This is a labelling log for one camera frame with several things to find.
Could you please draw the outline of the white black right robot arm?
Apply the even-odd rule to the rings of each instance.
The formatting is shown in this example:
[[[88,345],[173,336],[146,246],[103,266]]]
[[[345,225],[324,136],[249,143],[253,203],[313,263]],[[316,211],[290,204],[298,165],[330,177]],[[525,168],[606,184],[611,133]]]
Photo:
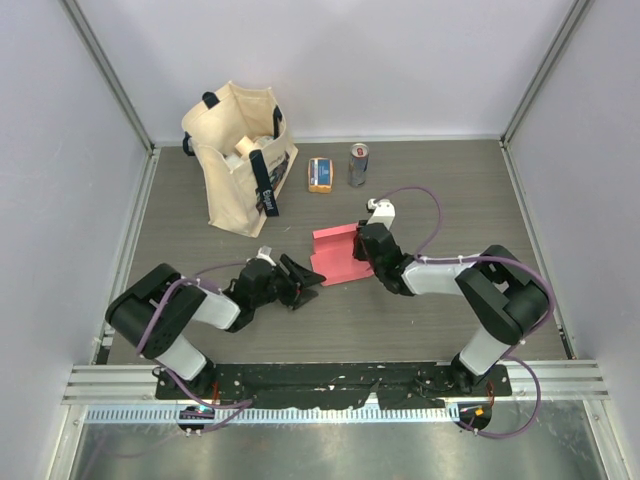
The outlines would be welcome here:
[[[361,221],[353,255],[369,263],[393,294],[460,295],[480,327],[451,362],[453,387],[472,395],[488,381],[492,367],[553,316],[555,295],[533,269],[501,245],[456,258],[429,258],[401,250],[382,223]]]

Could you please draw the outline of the pink paper box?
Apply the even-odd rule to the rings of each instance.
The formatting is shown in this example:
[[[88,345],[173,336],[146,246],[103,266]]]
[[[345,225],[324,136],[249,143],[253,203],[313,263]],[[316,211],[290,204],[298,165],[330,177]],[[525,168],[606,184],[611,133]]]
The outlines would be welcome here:
[[[366,261],[353,256],[357,223],[340,225],[312,232],[312,270],[325,277],[325,287],[372,277]]]

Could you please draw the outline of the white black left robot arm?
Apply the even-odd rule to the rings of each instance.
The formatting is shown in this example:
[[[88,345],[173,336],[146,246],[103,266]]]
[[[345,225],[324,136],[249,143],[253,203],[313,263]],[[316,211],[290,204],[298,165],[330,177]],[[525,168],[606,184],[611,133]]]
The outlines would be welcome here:
[[[224,289],[161,263],[108,306],[105,320],[138,356],[160,367],[161,386],[200,399],[213,392],[216,373],[214,362],[186,338],[190,323],[235,333],[263,306],[300,308],[318,296],[313,288],[325,281],[289,256],[275,261],[265,251],[241,264]]]

